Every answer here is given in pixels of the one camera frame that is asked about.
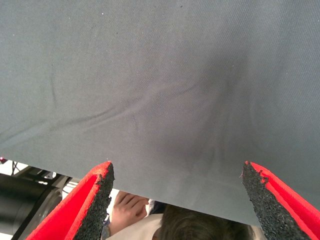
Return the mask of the person's bare hand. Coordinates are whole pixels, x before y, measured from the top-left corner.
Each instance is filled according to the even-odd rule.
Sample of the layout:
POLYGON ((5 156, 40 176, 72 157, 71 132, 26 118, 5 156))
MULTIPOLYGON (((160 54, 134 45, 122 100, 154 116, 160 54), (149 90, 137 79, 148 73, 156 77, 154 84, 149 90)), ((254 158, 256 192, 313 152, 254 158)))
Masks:
POLYGON ((115 235, 146 217, 146 206, 148 204, 149 199, 146 197, 119 191, 114 201, 108 225, 110 235, 115 235))

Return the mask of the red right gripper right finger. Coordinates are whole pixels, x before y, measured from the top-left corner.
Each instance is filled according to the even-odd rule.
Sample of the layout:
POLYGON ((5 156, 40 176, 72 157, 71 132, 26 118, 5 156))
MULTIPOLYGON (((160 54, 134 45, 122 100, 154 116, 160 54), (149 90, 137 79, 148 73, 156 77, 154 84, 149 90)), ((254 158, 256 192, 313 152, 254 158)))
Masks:
POLYGON ((241 176, 267 240, 320 238, 320 211, 270 170, 246 161, 241 176))

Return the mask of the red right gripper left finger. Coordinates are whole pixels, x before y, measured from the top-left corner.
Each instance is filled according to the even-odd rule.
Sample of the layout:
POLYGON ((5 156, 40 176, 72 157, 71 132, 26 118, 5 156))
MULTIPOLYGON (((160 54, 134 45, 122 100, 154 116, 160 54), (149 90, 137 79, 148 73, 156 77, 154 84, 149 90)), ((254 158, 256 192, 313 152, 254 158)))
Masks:
POLYGON ((92 168, 27 239, 101 239, 114 180, 114 167, 111 161, 92 168))

